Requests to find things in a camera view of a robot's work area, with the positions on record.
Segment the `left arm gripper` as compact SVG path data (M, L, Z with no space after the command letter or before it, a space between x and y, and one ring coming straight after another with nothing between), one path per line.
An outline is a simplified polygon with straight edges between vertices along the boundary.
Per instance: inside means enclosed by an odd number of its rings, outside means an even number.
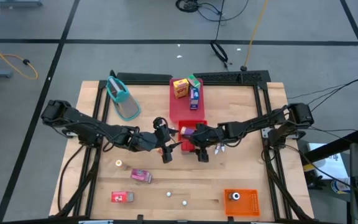
M158 127L153 133L147 133L148 146L147 150L161 149L162 151L172 151L173 147L177 147L182 142L167 145L171 141L171 134L179 133L176 129L168 127Z

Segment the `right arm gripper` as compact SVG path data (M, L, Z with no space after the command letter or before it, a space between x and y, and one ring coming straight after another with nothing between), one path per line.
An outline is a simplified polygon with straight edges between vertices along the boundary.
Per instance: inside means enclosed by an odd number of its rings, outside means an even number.
M190 142L195 146L209 147L220 144L223 140L223 130L221 128L212 128L205 124L197 123L193 126L193 136L188 136Z

